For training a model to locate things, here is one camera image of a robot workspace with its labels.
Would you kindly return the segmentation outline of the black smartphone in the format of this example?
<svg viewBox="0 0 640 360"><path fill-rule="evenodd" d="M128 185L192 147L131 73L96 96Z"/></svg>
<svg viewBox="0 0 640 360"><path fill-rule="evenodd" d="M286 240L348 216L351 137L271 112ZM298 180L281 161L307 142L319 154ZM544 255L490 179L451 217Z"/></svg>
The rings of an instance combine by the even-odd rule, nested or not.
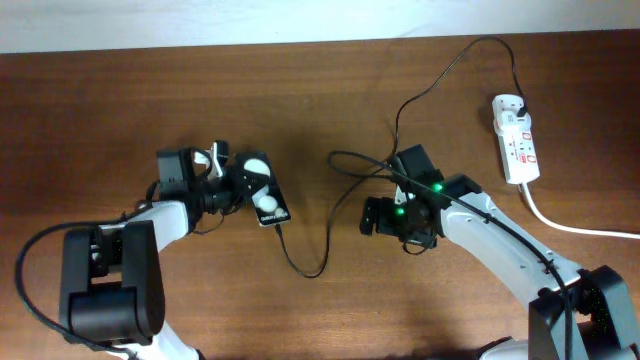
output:
<svg viewBox="0 0 640 360"><path fill-rule="evenodd" d="M266 153L262 151L236 153L235 160L236 167L270 177L270 183L249 200L255 209L260 226L269 227L290 221L291 214Z"/></svg>

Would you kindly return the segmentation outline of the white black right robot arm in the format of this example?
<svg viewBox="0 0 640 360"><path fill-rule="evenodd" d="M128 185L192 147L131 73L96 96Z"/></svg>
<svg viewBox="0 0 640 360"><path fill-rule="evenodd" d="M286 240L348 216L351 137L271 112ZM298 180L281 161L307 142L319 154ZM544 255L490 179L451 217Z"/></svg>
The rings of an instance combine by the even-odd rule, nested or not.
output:
<svg viewBox="0 0 640 360"><path fill-rule="evenodd" d="M367 198L360 231L419 255L448 239L479 260L526 309L528 337L485 346L480 359L636 359L639 323L623 278L587 270L527 233L469 177L444 177L423 147L381 163L392 198Z"/></svg>

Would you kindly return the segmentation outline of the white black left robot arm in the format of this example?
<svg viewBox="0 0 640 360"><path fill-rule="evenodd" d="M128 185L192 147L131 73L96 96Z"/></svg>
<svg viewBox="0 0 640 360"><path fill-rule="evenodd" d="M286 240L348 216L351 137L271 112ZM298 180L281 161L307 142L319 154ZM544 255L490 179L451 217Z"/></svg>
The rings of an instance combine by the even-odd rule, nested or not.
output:
<svg viewBox="0 0 640 360"><path fill-rule="evenodd" d="M58 323L63 338L120 359L200 359L166 320L159 254L197 233L206 214L253 205L262 226L288 221L263 152L161 150L158 180L141 206L118 220L73 225L65 234Z"/></svg>

